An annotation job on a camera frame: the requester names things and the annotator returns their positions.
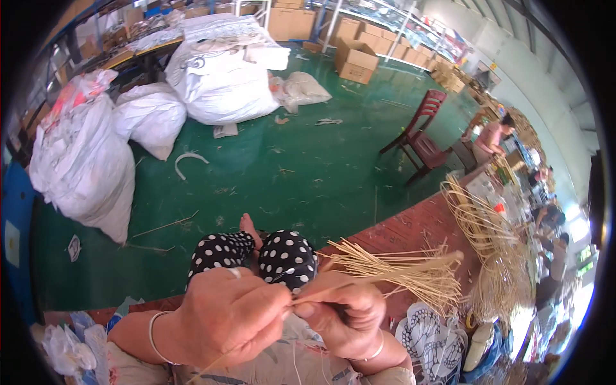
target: green epoxy floor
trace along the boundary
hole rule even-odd
[[[302,54],[310,59],[295,57]],[[168,249],[160,253],[120,248],[100,230],[84,227],[37,201],[33,214],[33,280],[43,310],[98,309],[118,306],[126,296],[146,301],[182,294],[190,255],[203,234],[237,230],[240,216],[252,216],[258,229],[296,229],[316,247],[375,224],[439,189],[449,169],[459,168],[454,155],[442,169],[407,188],[415,172],[399,150],[379,156],[379,149],[400,133],[415,112],[384,103],[416,107],[429,88],[441,89],[427,74],[399,62],[381,66],[368,85],[338,78],[334,52],[328,57],[294,47],[288,69],[312,74],[333,98],[299,107],[284,125],[274,123],[284,109],[240,123],[238,137],[212,138],[210,126],[188,119],[169,160],[162,162],[131,142],[136,161],[136,188],[129,242]],[[442,149],[466,127],[479,106],[466,92],[450,94],[428,133]],[[315,126],[322,118],[342,124]],[[187,158],[197,152],[210,164]],[[294,172],[281,172],[280,169]],[[132,235],[198,214],[135,239]],[[79,259],[71,263],[67,246],[81,240]]]

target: polka dot pants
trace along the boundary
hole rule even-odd
[[[219,233],[203,237],[195,248],[188,281],[197,273],[215,267],[249,264],[254,239],[249,233]],[[317,274],[317,255],[312,245],[295,231],[279,230],[259,250],[259,276],[267,283],[287,286],[294,294]]]

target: human hand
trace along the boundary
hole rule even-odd
[[[326,290],[342,282],[357,284]],[[375,285],[361,283],[346,274],[325,272],[302,288],[299,298],[308,296],[310,301],[297,305],[295,314],[320,334],[332,354],[363,360],[379,349],[382,340],[377,334],[385,317],[386,303]],[[346,323],[328,303],[346,307]]]
[[[177,330],[179,347],[165,357],[200,368],[232,366],[252,360],[282,335],[283,321],[291,313],[291,292],[282,285],[268,285],[250,270],[239,267],[241,278],[217,267],[196,274],[182,305],[160,317]]]

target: red wooden chair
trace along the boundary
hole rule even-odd
[[[446,151],[441,151],[434,141],[424,132],[426,128],[432,123],[434,116],[439,111],[440,105],[447,98],[447,94],[435,89],[430,89],[426,92],[424,99],[421,101],[417,112],[413,116],[411,123],[408,124],[404,132],[394,139],[390,144],[381,149],[381,154],[386,153],[394,147],[399,147],[407,154],[408,158],[417,169],[415,175],[413,175],[408,181],[407,185],[413,181],[425,176],[427,173],[435,168],[441,167],[447,160],[447,155],[453,151],[452,148],[448,148]],[[421,125],[419,129],[415,129],[415,124],[419,118],[423,115],[427,115],[427,120]],[[423,167],[419,167],[413,157],[408,153],[405,145],[410,146],[417,154],[419,159],[423,162]]]

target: pink shirt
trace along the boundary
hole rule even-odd
[[[483,151],[492,154],[492,151],[489,145],[498,145],[500,143],[501,135],[503,133],[503,126],[500,122],[493,121],[485,125],[481,134],[475,139],[474,144],[476,144]]]

